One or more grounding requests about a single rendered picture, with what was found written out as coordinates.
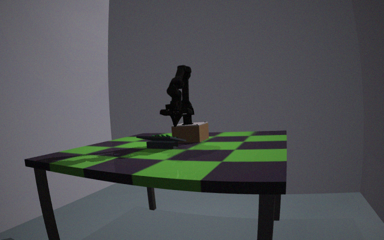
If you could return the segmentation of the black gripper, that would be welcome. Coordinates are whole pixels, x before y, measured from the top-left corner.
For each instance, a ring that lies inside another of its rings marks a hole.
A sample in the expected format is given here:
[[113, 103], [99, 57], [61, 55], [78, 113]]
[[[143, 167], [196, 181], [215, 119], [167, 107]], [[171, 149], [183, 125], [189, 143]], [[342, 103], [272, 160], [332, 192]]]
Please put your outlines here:
[[186, 113], [187, 115], [192, 115], [193, 111], [190, 108], [182, 108], [181, 105], [182, 100], [180, 99], [172, 99], [170, 102], [178, 102], [179, 110], [177, 109], [171, 109], [171, 111], [166, 109], [161, 109], [160, 114], [163, 116], [170, 116], [173, 122], [173, 126], [176, 127], [181, 117], [183, 117], [183, 113]]

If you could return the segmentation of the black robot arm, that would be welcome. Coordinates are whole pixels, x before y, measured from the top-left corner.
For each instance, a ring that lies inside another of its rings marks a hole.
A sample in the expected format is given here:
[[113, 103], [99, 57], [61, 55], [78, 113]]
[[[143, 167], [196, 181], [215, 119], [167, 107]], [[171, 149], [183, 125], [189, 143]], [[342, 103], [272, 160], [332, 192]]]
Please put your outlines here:
[[[169, 87], [167, 89], [167, 94], [171, 96], [171, 99], [182, 100], [182, 108], [189, 108], [192, 110], [192, 114], [183, 114], [183, 124], [182, 125], [192, 125], [192, 115], [194, 115], [194, 109], [191, 102], [189, 101], [189, 78], [191, 76], [192, 70], [189, 66], [179, 65], [177, 67], [177, 72], [175, 77], [171, 80]], [[181, 90], [182, 89], [182, 92]], [[179, 110], [179, 104], [177, 101], [170, 102], [170, 104], [165, 104], [166, 110]]]

